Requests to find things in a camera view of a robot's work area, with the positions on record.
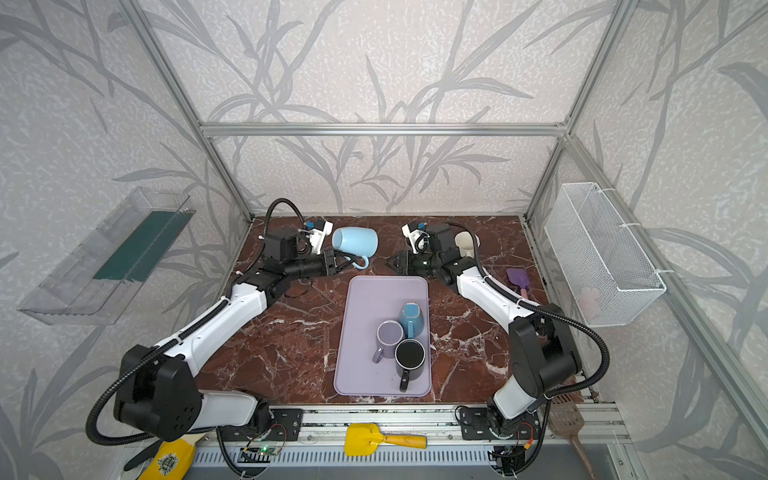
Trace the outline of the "pink object in basket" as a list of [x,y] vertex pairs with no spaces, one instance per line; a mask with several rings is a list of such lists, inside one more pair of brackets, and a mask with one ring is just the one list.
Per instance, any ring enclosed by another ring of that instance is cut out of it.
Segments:
[[593,321],[601,314],[600,291],[597,288],[583,287],[577,303],[585,320]]

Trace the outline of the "lavender plastic tray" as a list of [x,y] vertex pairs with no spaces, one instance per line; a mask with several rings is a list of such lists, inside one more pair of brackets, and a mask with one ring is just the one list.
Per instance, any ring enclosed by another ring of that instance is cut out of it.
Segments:
[[431,360],[416,371],[407,389],[399,390],[400,375],[390,356],[373,361],[378,349],[376,333],[389,320],[397,321],[407,303],[419,306],[423,327],[416,339],[430,350],[428,283],[420,277],[354,277],[349,284],[342,321],[334,389],[351,397],[425,397],[432,389]]

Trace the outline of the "black ceramic mug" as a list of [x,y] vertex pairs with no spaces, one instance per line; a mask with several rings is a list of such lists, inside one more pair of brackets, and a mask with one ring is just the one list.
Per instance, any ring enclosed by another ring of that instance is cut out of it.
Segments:
[[423,370],[426,362],[425,347],[416,339],[405,339],[395,348],[394,359],[400,377],[399,391],[405,393]]

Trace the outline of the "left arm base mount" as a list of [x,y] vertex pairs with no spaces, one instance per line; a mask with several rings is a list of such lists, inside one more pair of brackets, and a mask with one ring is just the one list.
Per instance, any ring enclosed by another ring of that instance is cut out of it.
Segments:
[[295,442],[302,426],[300,408],[260,409],[244,426],[224,426],[224,442],[275,441]]

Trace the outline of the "aluminium cage frame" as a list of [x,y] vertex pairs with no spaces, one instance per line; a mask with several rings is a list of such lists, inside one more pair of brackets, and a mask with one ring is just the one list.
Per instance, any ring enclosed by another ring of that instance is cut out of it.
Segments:
[[[589,99],[598,85],[598,79],[607,70],[609,58],[626,32],[630,19],[638,4],[635,1],[619,1],[611,13],[607,30],[600,41],[596,56],[571,112],[560,123],[212,123],[203,124],[198,118],[188,95],[183,91],[178,75],[172,68],[158,37],[155,35],[147,14],[137,1],[121,1],[118,4],[122,18],[137,36],[146,55],[168,89],[176,106],[188,125],[193,141],[203,150],[207,160],[224,181],[230,194],[235,198],[240,212],[250,219],[252,214],[244,196],[234,184],[232,175],[206,136],[211,131],[216,136],[502,136],[502,137],[554,137],[555,151],[547,164],[541,187],[546,186],[564,152],[568,152],[585,177],[601,186],[606,197],[626,220],[635,222],[631,211],[613,182],[596,163],[586,146],[575,132],[578,121],[583,117]],[[669,278],[665,300],[681,328],[689,337],[729,398],[742,420],[754,431],[755,437],[764,442],[767,437],[767,398],[756,382],[748,375],[744,366],[725,340],[716,332],[714,325],[705,317],[696,304],[692,293],[676,275]]]

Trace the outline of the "green sponge sheet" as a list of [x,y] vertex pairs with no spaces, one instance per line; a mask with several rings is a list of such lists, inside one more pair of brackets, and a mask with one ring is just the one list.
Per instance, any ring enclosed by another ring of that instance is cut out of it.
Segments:
[[93,275],[93,279],[145,282],[194,213],[189,209],[151,212]]

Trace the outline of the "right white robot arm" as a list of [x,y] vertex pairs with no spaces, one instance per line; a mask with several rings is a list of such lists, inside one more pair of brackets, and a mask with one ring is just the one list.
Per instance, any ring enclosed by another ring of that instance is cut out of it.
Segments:
[[[473,302],[507,333],[509,378],[488,401],[488,422],[496,431],[518,423],[526,414],[567,393],[601,380],[610,366],[607,343],[593,329],[567,317],[554,304],[539,305],[513,292],[482,265],[479,241],[470,236],[472,256],[455,244],[453,230],[471,230],[456,222],[428,225],[413,221],[402,227],[407,248],[387,260],[399,275],[435,278]],[[598,347],[600,364],[585,380],[567,385],[582,370],[572,332],[587,335]]]

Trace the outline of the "purple ceramic mug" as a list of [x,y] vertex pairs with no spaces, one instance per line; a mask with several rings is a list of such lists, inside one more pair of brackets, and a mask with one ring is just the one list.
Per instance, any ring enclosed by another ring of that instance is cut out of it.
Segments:
[[403,327],[397,320],[382,322],[376,330],[376,349],[372,355],[372,362],[378,364],[384,359],[393,359],[395,349],[403,338]]

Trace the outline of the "white ceramic mug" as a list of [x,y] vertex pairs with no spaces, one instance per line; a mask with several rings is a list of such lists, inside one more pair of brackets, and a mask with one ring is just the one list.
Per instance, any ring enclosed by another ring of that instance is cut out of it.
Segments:
[[461,257],[476,257],[475,248],[480,246],[480,240],[476,235],[462,231],[455,236],[454,242]]

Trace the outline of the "clear plastic wall shelf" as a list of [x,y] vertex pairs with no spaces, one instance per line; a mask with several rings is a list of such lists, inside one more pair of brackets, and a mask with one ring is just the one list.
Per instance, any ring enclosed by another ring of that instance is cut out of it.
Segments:
[[137,187],[19,305],[47,325],[112,325],[145,282],[94,280],[93,275],[153,211],[196,210],[186,193]]

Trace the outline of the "light blue mug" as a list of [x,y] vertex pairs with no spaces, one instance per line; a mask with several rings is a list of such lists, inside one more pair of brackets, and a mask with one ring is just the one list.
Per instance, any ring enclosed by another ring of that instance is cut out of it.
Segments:
[[361,258],[363,264],[354,263],[358,270],[369,267],[370,258],[377,252],[379,246],[378,234],[371,228],[342,227],[334,231],[332,246],[335,250],[346,254],[346,258]]

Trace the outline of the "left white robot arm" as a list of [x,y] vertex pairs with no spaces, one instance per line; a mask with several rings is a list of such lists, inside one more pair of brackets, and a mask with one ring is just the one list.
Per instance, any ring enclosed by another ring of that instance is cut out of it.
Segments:
[[118,378],[86,418],[91,442],[120,446],[152,437],[172,442],[188,433],[259,424],[261,402],[255,395],[201,390],[196,377],[214,353],[273,306],[293,281],[340,271],[335,250],[324,244],[332,223],[298,219],[298,229],[265,229],[256,259],[203,314],[163,341],[136,345],[123,356]]

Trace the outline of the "teal blue mug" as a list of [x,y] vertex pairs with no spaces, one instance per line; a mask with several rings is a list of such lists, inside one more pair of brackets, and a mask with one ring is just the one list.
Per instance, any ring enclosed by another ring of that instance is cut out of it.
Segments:
[[416,339],[422,333],[425,325],[420,305],[415,302],[404,304],[400,312],[399,323],[405,338]]

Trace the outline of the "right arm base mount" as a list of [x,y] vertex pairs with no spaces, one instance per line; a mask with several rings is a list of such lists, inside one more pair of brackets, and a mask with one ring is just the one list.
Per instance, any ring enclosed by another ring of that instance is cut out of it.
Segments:
[[459,405],[454,417],[463,440],[512,440],[532,442],[540,436],[536,414],[524,411],[514,419],[506,419],[496,409]]

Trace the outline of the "brown slotted spatula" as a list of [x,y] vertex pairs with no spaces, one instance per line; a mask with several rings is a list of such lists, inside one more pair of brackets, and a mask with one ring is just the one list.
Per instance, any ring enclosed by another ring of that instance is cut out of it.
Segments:
[[597,472],[579,439],[579,432],[584,425],[585,420],[571,394],[558,395],[551,400],[550,429],[556,436],[566,439],[574,448],[589,478],[598,479]]

